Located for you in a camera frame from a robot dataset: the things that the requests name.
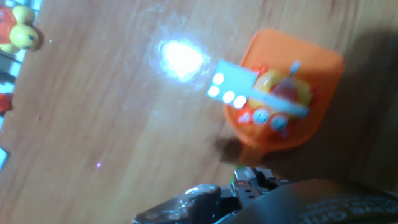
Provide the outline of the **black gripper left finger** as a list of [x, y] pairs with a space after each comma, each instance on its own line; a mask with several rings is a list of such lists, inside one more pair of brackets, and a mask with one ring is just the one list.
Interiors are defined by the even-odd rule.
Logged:
[[241, 207], [246, 207], [264, 194], [264, 169], [238, 167], [231, 183], [233, 195]]

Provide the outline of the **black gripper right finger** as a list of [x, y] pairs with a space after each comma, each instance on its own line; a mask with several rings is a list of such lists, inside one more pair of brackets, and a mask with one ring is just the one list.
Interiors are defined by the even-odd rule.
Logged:
[[289, 181], [286, 179], [278, 179], [277, 177], [275, 177], [269, 169], [265, 169], [263, 171], [263, 174], [266, 178], [266, 188], [269, 190], [276, 189], [289, 183]]

